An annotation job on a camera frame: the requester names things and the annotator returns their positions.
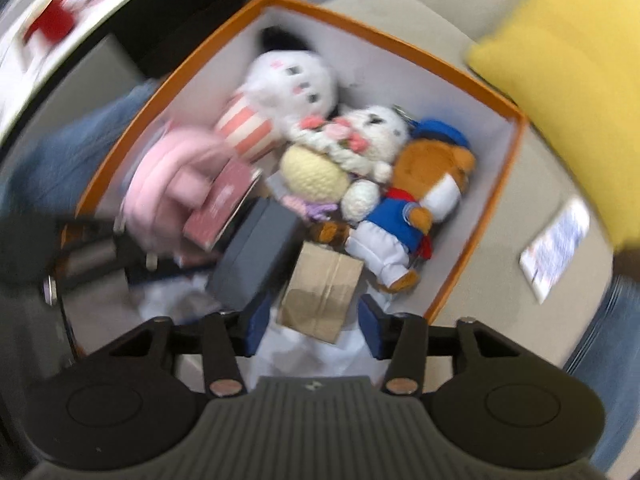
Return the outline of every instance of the metal bolt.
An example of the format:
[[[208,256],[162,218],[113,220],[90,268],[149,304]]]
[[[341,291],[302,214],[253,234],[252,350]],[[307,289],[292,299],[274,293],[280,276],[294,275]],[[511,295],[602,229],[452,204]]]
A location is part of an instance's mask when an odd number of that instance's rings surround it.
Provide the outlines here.
[[[242,391],[242,384],[235,379],[218,379],[209,385],[209,390],[218,397],[231,397]]]
[[[386,383],[386,389],[395,395],[411,395],[418,389],[418,383],[408,377],[398,377]]]

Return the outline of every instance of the pink striped shirt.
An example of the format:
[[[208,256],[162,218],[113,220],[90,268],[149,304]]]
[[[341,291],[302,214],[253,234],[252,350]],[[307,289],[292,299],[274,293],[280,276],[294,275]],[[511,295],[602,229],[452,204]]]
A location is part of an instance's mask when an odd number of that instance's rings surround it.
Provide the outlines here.
[[[250,162],[282,143],[280,135],[273,131],[271,120],[253,110],[242,92],[231,98],[215,131],[225,137],[238,155]]]

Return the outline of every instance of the white knitted toy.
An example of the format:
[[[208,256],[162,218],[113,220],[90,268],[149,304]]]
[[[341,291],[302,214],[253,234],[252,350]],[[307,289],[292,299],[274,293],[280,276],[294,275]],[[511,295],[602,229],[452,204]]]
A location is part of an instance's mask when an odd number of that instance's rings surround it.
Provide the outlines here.
[[[340,202],[345,220],[361,221],[380,200],[378,184],[408,142],[408,125],[393,110],[371,106],[326,122],[310,116],[286,135],[280,161],[289,189],[309,202]],[[352,183],[354,175],[360,180]]]
[[[326,117],[336,94],[334,73],[318,54],[273,50],[251,64],[215,131],[253,162],[283,144],[286,131],[301,118]]]

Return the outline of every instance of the beige couch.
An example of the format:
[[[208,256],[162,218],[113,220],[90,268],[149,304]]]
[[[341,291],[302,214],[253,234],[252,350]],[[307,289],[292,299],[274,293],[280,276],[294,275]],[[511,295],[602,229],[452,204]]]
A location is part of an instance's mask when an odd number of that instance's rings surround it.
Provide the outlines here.
[[[333,0],[326,6],[468,71],[464,56],[469,46],[494,30],[517,2]],[[542,305],[524,279],[518,256],[576,194],[580,191],[561,162],[529,130],[495,216],[437,323],[473,316],[554,364],[564,364],[610,279],[611,248],[593,214],[588,236]]]

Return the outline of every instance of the pink flower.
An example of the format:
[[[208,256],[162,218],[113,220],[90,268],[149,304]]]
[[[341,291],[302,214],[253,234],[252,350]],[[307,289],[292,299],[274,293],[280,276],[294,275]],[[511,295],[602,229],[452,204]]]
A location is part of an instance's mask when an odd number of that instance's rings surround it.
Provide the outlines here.
[[[362,153],[369,147],[369,141],[357,133],[353,133],[349,138],[349,149],[355,153]]]
[[[322,126],[323,124],[324,119],[319,115],[308,115],[300,121],[299,126],[303,130],[313,130],[314,128]]]
[[[345,140],[351,137],[351,127],[340,123],[329,123],[323,131],[327,137],[333,140]]]
[[[351,121],[348,120],[346,117],[336,117],[334,119],[334,123],[341,124],[342,126],[348,126],[351,128]]]

